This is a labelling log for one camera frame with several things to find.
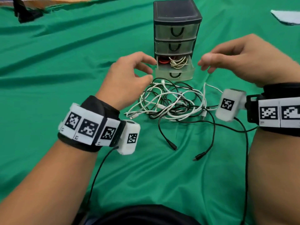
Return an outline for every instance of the drawer handle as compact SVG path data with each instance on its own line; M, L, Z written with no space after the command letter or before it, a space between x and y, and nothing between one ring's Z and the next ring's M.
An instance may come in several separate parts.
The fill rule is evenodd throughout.
M177 45L176 49L172 49L171 48L171 44L169 43L169 49L170 49L170 51L178 51L180 47L181 47L181 43Z
M174 36L174 37L178 37L178 36L181 36L183 31L184 31L184 27L181 28L181 31L179 32L179 34L175 35L174 34L174 29L171 27L171 34Z
M181 75L181 73L178 73L178 75L177 75L177 76L173 76L173 75L172 75L172 73L170 73L170 77L172 77L172 78L177 78L177 77L180 77L180 75Z

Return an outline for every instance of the drawer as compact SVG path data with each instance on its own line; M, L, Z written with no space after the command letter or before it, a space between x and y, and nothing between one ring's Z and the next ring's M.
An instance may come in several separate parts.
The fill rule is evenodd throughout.
M155 25L157 40L189 40L197 37L200 24L182 26Z
M155 41L155 53L158 55L181 55L193 52L194 43L196 40L183 41Z
M155 77L161 77L168 79L170 81L184 81L193 78L195 67L193 67L192 60L188 56L187 65L181 69L175 69L170 66L170 64L161 64L158 61L159 56L156 57L157 66L155 69Z

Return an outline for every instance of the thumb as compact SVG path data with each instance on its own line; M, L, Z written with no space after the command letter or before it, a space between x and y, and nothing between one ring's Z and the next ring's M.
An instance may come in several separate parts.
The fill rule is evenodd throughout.
M146 88L153 80L153 76L151 74L147 74L145 76L142 76L139 79L139 83L143 88Z
M201 58L202 65L223 68L233 71L236 66L236 56L206 53Z

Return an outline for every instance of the green cloth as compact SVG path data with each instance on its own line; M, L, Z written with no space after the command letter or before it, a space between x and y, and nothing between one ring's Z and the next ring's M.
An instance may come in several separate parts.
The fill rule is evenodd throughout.
M136 51L153 55L153 1L93 0L53 6L43 17L25 24L17 21L12 8L0 8L0 200L56 141L58 124L70 105L96 93L113 62ZM195 2L203 22L194 66L215 45L250 33L300 61L300 27L285 26L270 14L271 9L299 10L300 0ZM220 69L208 77L197 67L188 83L201 89L206 79L221 90L261 92ZM207 99L209 105L216 105L220 93L208 87ZM245 111L238 118L247 129L255 126L247 123ZM128 156L113 152L107 158L92 195L94 213L163 204L202 224L239 224L244 206L245 134L216 127L213 148L193 162L211 143L211 124L163 120L162 131L178 146L175 152L160 134L157 120L140 115L135 121L141 125L136 151ZM216 122L242 129L236 121ZM253 136L254 131L249 133L250 142ZM108 150L100 151L92 179ZM247 223L253 224L250 213Z

